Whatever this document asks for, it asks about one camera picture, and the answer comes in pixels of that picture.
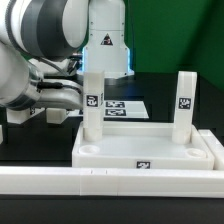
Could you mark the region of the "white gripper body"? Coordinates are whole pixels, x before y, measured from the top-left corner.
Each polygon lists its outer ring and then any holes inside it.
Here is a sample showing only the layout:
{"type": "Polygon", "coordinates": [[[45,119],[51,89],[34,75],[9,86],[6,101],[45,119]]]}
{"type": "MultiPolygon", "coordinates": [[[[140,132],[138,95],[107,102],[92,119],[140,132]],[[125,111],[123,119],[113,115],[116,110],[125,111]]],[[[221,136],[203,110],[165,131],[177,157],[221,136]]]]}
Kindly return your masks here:
{"type": "Polygon", "coordinates": [[[40,98],[36,108],[61,108],[68,110],[83,108],[83,87],[64,79],[44,79],[37,84],[40,98]]]}

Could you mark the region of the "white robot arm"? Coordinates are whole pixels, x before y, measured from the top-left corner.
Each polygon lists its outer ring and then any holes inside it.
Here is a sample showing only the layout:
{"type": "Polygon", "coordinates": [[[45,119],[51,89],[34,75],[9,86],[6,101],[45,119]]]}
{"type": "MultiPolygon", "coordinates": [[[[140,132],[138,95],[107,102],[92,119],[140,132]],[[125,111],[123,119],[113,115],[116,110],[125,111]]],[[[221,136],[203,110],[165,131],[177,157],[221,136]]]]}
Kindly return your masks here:
{"type": "Polygon", "coordinates": [[[55,66],[82,48],[79,75],[101,70],[111,83],[132,76],[124,28],[123,0],[0,0],[0,106],[82,106],[79,84],[46,79],[26,57],[55,66]]]}

